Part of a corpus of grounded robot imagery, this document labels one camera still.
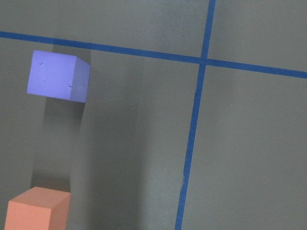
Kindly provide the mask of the purple foam block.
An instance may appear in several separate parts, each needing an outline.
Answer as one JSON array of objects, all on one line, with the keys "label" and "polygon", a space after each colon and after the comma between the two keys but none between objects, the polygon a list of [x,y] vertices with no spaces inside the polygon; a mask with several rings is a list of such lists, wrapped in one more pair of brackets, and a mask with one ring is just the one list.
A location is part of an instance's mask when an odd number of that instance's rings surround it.
[{"label": "purple foam block", "polygon": [[85,103],[90,71],[77,56],[35,50],[27,93]]}]

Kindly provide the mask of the orange foam block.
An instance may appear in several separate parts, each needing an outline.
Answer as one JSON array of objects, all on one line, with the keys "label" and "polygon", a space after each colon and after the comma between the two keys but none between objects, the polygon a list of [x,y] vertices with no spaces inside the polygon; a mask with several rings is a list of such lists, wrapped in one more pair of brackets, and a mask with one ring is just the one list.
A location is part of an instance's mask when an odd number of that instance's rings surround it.
[{"label": "orange foam block", "polygon": [[33,187],[8,202],[6,230],[64,230],[71,193]]}]

